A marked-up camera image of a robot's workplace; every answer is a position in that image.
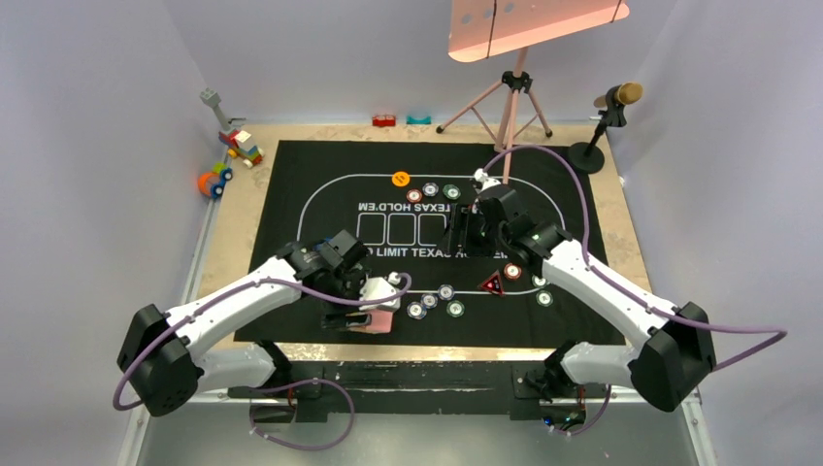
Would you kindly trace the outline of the red playing card box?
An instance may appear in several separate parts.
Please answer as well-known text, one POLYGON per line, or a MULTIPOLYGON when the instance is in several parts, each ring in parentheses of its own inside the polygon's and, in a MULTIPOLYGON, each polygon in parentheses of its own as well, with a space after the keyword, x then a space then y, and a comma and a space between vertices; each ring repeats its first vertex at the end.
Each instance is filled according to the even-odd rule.
POLYGON ((348 316, 347 330, 365 334, 387 334, 391 331, 394 314, 388 311, 371 310, 348 316))

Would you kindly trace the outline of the red poker chip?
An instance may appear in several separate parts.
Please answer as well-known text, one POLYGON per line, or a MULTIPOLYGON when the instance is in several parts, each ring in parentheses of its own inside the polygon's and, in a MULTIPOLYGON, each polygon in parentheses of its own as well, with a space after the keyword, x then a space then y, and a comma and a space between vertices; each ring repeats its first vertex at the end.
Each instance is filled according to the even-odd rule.
POLYGON ((416 204, 424 199, 424 194, 419 189, 410 189, 406 194, 409 203, 416 204))
POLYGON ((516 281, 522 276, 522 269, 514 263, 507 263, 503 275, 507 280, 516 281))

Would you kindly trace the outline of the red triangular dealer button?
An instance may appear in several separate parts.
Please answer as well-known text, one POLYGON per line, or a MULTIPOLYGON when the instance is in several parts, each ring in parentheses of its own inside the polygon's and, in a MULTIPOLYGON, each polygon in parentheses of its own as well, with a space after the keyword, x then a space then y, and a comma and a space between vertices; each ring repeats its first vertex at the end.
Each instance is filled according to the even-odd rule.
POLYGON ((500 271, 495 271, 490 277, 484 280, 479 286, 479 290, 495 296, 504 296, 503 276, 500 271))

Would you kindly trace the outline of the blue poker chip stack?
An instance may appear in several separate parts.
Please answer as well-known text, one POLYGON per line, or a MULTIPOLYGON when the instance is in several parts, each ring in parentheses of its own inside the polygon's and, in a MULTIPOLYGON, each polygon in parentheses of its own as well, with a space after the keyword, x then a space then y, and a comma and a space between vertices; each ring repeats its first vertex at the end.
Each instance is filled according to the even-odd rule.
POLYGON ((420 302, 410 302, 407 306, 407 315, 416 320, 427 316, 427 308, 420 302))

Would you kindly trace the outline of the green poker chip stack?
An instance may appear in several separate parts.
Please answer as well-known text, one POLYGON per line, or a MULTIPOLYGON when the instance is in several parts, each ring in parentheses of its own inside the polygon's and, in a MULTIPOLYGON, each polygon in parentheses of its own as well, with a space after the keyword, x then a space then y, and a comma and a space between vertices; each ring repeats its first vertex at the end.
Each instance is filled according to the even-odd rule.
POLYGON ((446 306, 446 313, 451 317, 461 317, 465 314, 465 305, 458 300, 449 301, 446 306))

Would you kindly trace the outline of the orange big blind button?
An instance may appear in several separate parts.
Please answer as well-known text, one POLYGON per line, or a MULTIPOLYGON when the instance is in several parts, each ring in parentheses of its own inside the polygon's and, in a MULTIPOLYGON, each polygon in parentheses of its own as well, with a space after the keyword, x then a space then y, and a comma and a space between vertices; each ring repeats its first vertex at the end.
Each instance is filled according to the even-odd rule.
POLYGON ((392 182, 392 184, 393 184, 393 185, 395 185, 395 186, 397 186, 397 187, 405 187, 405 186, 407 186, 407 185, 410 183, 410 181, 411 181, 411 177, 410 177, 410 175, 409 175, 407 172, 405 172, 405 171, 398 171, 398 172, 395 172, 395 173, 391 176, 391 182, 392 182))

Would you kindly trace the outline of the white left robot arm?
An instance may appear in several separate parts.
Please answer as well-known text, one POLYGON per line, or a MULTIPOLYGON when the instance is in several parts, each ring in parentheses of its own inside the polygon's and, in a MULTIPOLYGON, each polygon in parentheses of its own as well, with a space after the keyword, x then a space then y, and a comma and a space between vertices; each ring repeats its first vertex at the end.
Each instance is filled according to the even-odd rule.
POLYGON ((249 387, 276 397, 289 384, 290 363, 272 342, 217 349, 226 336, 307 297, 320 301, 324 329, 387 333, 412 278, 375 276, 362 265, 368 248, 342 230, 327 240, 293 241, 233 283, 161 311, 149 304, 129 324, 116 364, 122 377, 113 406, 144 406, 165 416, 193 395, 249 387))

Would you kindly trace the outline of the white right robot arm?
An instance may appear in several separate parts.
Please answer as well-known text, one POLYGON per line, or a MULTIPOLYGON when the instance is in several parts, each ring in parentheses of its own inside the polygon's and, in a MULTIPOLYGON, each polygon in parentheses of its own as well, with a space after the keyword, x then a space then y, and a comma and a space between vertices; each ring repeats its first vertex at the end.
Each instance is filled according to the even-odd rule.
POLYGON ((624 347, 569 341, 556 349, 536 385, 547 398, 602 383, 632 388, 652 407, 670 413, 716 366, 708 315, 700 306, 678 307, 644 292, 562 227, 534 221, 519 194, 505 184, 482 189, 471 204, 451 206, 444 249, 470 257, 501 252, 571 294, 624 337, 624 347))

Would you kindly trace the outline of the black poker felt mat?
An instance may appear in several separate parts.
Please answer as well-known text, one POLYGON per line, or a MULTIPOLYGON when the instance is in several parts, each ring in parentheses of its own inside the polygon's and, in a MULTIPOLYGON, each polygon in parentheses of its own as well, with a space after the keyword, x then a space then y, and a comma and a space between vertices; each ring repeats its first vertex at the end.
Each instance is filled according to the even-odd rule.
POLYGON ((387 334, 321 327, 321 303, 309 297, 276 309, 238 331, 240 341, 552 349, 570 340, 617 345, 620 333, 555 285, 549 307, 536 302, 529 274, 503 280, 504 296, 478 286, 507 263, 492 257, 449 256, 440 250, 451 201, 443 195, 412 204, 408 189, 391 176, 407 172, 410 185, 454 184, 461 201, 474 197, 471 175, 486 164, 500 175, 503 163, 485 144, 284 141, 278 145, 256 231, 250 264, 258 267, 287 243, 327 240, 345 230, 370 250, 373 274, 406 272, 412 285, 405 303, 442 284, 454 288, 465 314, 451 317, 444 304, 412 319, 400 309, 387 334))

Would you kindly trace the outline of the teal toy block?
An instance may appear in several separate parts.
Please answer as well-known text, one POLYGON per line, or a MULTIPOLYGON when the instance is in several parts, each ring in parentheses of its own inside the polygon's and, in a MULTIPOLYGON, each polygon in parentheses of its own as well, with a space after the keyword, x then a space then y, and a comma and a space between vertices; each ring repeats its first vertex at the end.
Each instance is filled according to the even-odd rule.
POLYGON ((432 123, 432 118, 429 115, 409 114, 406 117, 406 124, 407 125, 430 125, 431 123, 432 123))

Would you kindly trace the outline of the gold microphone on stand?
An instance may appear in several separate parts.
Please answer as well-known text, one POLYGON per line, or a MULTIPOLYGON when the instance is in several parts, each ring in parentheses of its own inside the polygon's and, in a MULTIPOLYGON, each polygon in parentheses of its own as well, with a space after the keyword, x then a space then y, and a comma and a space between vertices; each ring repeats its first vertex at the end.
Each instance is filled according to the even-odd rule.
POLYGON ((604 152, 598 147, 600 139, 609 128, 624 127, 627 119, 624 110, 627 106, 639 102, 643 97, 643 86, 636 82, 626 82, 610 88, 605 94, 594 100, 600 120, 588 143, 572 144, 568 149, 568 161, 582 174, 595 174, 605 166, 604 152))

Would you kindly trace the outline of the red toy block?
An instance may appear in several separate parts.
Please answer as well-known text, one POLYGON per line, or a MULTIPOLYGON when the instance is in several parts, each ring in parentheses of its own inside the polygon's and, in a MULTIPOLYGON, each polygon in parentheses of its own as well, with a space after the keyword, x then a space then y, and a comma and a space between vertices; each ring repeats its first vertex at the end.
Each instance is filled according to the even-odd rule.
POLYGON ((391 114, 379 114, 372 116, 372 125, 374 127, 394 127, 397 123, 397 118, 391 114))

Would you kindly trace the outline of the orange toy wheel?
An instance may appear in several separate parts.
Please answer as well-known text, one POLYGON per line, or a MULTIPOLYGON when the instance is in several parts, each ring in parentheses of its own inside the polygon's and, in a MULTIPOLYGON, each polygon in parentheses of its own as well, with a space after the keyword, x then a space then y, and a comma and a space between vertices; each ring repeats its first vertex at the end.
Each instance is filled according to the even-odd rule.
POLYGON ((200 175, 197 186, 200 192, 210 199, 220 198, 226 184, 233 179, 233 170, 224 163, 216 163, 210 172, 200 175))

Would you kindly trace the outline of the colourful toy block train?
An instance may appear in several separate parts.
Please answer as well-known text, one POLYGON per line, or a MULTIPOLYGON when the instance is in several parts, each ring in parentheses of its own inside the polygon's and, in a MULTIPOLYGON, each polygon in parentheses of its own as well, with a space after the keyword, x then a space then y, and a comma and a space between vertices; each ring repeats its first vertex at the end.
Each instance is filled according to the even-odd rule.
POLYGON ((227 147, 227 154, 232 159, 240 159, 249 169, 259 165, 265 156, 264 150, 245 129, 233 126, 220 108, 219 94, 206 87, 200 92, 201 101, 214 113, 220 126, 219 141, 227 147))

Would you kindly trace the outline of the pink music stand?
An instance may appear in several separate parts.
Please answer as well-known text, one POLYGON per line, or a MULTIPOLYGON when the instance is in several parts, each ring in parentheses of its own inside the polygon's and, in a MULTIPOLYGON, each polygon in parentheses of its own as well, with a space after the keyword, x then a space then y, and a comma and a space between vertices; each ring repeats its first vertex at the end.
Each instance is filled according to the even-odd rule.
POLYGON ((440 123, 436 132, 442 134, 456 120, 468 112, 477 117, 482 128, 494 141, 496 150, 514 146, 528 124, 518 127, 518 105, 524 100, 531 103, 546 137, 553 130, 540 103, 532 95, 532 78, 525 71, 529 48, 533 45, 561 38, 580 31, 617 22, 628 17, 630 7, 619 0, 453 0, 451 2, 448 55, 460 63, 471 63, 508 52, 516 52, 511 70, 471 100, 454 116, 440 123), (508 89, 502 121, 492 131, 477 109, 477 105, 501 87, 508 89))

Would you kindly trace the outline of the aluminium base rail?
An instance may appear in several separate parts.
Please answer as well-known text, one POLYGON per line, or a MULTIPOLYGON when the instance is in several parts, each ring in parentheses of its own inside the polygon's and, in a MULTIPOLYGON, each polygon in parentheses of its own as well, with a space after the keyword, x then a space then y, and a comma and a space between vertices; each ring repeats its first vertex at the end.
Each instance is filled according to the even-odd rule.
MULTIPOLYGON (((383 408, 399 414, 424 414, 433 412, 436 403, 442 402, 447 414, 493 414, 508 409, 516 419, 534 418, 539 413, 540 401, 579 396, 588 385, 597 384, 605 390, 617 387, 589 383, 547 398, 536 389, 538 379, 544 374, 544 362, 428 364, 400 361, 387 365, 375 361, 347 362, 341 367, 341 379, 331 381, 329 385, 342 393, 350 409, 354 409, 358 401, 363 401, 370 408, 383 408)), ((308 378, 303 366, 289 363, 290 369, 283 380, 258 389, 232 388, 276 395, 310 385, 314 392, 308 398, 299 400, 298 417, 301 420, 318 420, 329 413, 331 402, 321 392, 327 381, 308 378)))

